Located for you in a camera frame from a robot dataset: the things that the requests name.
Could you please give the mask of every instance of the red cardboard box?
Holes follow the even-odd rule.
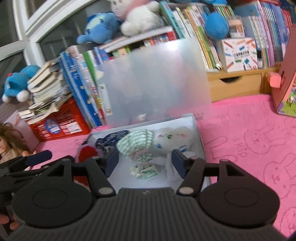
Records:
[[[64,103],[58,112],[29,126],[40,142],[88,135],[91,131],[74,98]]]

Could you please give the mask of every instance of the black circular disc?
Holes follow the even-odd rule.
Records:
[[[73,223],[91,208],[91,193],[73,182],[58,178],[27,185],[12,200],[17,220],[29,226],[54,228]]]
[[[238,228],[272,223],[279,210],[279,197],[272,189],[242,179],[208,186],[200,193],[199,203],[216,221]]]

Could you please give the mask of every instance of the blue plush toy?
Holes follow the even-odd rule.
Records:
[[[108,43],[119,30],[120,23],[120,20],[112,12],[94,14],[87,19],[85,35],[80,35],[76,41],[78,44],[87,42]]]
[[[203,14],[205,18],[205,32],[206,34],[214,39],[220,40],[224,39],[229,32],[229,25],[227,20],[219,13],[215,12],[214,9],[211,9],[213,5],[211,4],[227,4],[226,0],[176,0],[180,3],[188,2],[201,2],[208,4],[210,14]]]
[[[30,97],[30,92],[26,90],[28,81],[40,69],[37,65],[29,65],[23,68],[19,73],[10,73],[4,84],[4,94],[2,101],[9,103],[11,97],[16,97],[18,102],[25,102]]]

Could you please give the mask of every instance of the window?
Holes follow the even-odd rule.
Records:
[[[52,60],[67,47],[76,45],[76,38],[84,34],[87,17],[107,11],[111,11],[109,1],[95,1],[55,27],[39,42],[45,60]]]
[[[27,65],[22,52],[0,61],[0,104],[3,104],[2,95],[4,93],[4,83],[8,74],[19,72],[26,66]]]
[[[12,0],[0,0],[0,47],[18,41]]]
[[[31,17],[33,13],[35,13],[36,10],[40,8],[41,5],[45,2],[46,0],[26,0],[29,17]]]

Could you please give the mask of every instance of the drawer handle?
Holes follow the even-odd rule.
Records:
[[[231,83],[238,80],[241,76],[220,79],[224,83]]]

